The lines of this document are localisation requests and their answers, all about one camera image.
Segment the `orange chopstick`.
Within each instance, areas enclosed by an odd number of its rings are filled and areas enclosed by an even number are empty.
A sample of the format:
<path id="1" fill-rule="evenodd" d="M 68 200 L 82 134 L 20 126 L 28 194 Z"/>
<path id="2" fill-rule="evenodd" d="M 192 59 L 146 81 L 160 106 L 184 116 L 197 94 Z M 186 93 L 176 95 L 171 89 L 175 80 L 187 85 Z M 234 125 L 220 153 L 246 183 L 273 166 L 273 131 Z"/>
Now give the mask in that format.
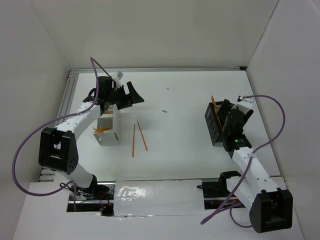
<path id="1" fill-rule="evenodd" d="M 136 125 L 133 125 L 133 135 L 132 135 L 132 158 L 135 157 L 135 132 L 136 132 Z"/>
<path id="2" fill-rule="evenodd" d="M 140 125 L 140 122 L 137 120 L 137 124 L 138 124 L 138 128 L 139 128 L 139 131 L 140 131 L 140 134 L 141 134 L 141 138 L 142 138 L 142 141 L 143 141 L 143 144 L 144 144 L 144 147 L 145 147 L 145 150 L 148 152 L 148 145 L 146 143 L 146 140 L 145 140 L 145 137 L 144 137 L 144 134 L 143 134 L 143 131 L 142 131 L 142 128 L 141 128 L 141 125 Z"/>

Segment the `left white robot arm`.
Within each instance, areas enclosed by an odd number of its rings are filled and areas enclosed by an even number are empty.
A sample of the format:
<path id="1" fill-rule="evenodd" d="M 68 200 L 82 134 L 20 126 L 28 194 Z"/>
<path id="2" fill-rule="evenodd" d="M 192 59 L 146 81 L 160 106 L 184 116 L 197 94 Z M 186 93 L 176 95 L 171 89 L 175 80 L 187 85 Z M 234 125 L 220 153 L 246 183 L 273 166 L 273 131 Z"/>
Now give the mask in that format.
<path id="1" fill-rule="evenodd" d="M 99 187 L 97 178 L 79 164 L 78 138 L 111 105 L 121 110 L 144 102 L 130 81 L 127 86 L 116 85 L 113 77 L 99 76 L 97 83 L 98 87 L 89 92 L 77 112 L 56 127 L 42 130 L 38 155 L 40 166 L 73 181 L 88 200 L 97 197 Z"/>

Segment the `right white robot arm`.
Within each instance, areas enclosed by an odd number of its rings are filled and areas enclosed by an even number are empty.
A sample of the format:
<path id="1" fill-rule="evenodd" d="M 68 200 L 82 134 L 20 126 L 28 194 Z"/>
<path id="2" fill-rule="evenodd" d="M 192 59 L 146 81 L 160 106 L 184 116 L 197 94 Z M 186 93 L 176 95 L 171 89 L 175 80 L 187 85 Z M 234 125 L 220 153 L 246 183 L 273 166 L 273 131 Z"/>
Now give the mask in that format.
<path id="1" fill-rule="evenodd" d="M 242 173 L 220 181 L 218 190 L 223 196 L 233 193 L 239 199 L 249 211 L 253 229 L 261 234 L 292 227 L 293 196 L 272 180 L 244 134 L 253 103 L 254 98 L 245 98 L 237 104 L 227 99 L 219 104 L 223 147 Z"/>

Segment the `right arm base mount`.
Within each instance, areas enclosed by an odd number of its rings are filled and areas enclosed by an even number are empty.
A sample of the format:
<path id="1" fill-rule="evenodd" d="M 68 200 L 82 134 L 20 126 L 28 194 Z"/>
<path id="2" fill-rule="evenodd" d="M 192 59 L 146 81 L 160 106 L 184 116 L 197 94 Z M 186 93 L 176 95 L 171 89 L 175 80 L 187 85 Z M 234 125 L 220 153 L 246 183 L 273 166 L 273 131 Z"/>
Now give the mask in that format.
<path id="1" fill-rule="evenodd" d="M 196 188 L 202 190 L 205 210 L 217 209 L 230 194 L 218 180 L 202 181 Z"/>

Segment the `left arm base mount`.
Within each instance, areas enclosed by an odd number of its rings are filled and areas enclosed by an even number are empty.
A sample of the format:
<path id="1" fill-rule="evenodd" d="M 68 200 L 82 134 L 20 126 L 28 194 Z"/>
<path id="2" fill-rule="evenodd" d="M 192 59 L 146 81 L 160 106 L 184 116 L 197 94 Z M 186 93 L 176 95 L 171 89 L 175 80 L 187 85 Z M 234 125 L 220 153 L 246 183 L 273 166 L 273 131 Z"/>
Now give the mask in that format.
<path id="1" fill-rule="evenodd" d="M 68 213 L 98 213 L 104 217 L 112 217 L 114 215 L 114 194 L 115 182 L 98 182 L 96 193 L 85 193 L 77 189 L 74 195 L 74 186 L 67 187 L 69 190 L 68 204 L 66 211 Z"/>

